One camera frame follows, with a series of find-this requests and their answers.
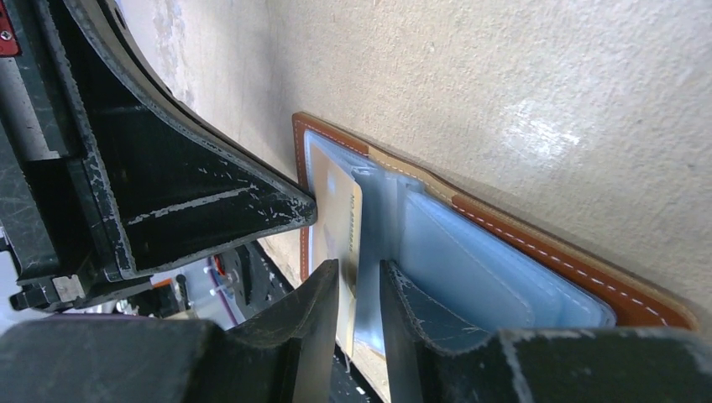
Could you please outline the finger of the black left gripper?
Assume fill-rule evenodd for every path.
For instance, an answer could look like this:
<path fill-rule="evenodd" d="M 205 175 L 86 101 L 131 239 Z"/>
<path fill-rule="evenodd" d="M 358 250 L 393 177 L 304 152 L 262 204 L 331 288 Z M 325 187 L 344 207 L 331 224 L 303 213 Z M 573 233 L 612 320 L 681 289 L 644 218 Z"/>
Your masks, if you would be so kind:
<path fill-rule="evenodd" d="M 153 275 L 316 221 L 314 197 L 178 101 L 113 1 L 65 1 L 91 187 L 119 275 Z"/>

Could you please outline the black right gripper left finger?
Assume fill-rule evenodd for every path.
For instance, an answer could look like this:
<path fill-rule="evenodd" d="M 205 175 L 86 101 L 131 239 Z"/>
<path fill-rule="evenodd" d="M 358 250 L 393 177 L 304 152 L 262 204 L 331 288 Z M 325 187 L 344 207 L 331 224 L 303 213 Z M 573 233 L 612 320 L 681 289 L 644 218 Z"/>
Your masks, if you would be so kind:
<path fill-rule="evenodd" d="M 241 325 L 55 315 L 1 338 L 4 402 L 325 402 L 338 262 Z"/>

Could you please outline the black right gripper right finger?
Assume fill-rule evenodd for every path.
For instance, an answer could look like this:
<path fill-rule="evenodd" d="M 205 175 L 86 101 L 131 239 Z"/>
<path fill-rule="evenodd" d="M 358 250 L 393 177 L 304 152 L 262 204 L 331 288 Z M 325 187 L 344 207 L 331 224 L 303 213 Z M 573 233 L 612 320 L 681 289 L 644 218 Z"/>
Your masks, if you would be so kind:
<path fill-rule="evenodd" d="M 380 264 L 394 402 L 708 402 L 711 347 L 673 327 L 505 329 L 467 323 Z"/>

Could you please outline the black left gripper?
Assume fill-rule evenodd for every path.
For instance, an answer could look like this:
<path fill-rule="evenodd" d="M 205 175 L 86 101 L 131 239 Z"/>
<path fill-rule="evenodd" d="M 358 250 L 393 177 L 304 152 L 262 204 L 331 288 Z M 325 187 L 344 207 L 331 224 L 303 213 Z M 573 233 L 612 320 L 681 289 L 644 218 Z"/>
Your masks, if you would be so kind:
<path fill-rule="evenodd" d="M 83 148 L 49 40 L 30 1 L 1 4 L 1 300 L 65 311 L 134 296 L 98 249 Z"/>

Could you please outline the brown leather card holder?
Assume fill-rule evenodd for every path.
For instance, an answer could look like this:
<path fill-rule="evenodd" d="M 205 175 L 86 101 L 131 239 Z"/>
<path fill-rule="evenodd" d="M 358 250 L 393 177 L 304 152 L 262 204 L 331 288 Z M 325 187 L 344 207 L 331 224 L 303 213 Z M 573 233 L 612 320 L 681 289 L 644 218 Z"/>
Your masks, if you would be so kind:
<path fill-rule="evenodd" d="M 673 327 L 696 336 L 693 314 L 667 293 L 544 233 L 308 113 L 292 118 L 299 182 L 312 191 L 310 145 L 350 168 L 362 191 L 354 346 L 386 368 L 380 264 L 486 332 L 505 329 Z M 301 231 L 301 277 L 311 231 Z"/>

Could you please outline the beige gold card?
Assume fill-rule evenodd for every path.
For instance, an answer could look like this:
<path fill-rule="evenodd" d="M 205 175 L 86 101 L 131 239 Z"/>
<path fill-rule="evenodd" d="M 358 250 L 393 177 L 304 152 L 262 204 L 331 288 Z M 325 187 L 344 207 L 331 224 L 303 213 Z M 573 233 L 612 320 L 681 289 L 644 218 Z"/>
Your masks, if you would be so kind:
<path fill-rule="evenodd" d="M 317 197 L 317 223 L 311 231 L 311 261 L 338 261 L 336 339 L 353 354 L 359 272 L 362 191 L 349 167 L 321 145 L 310 145 L 311 187 Z"/>

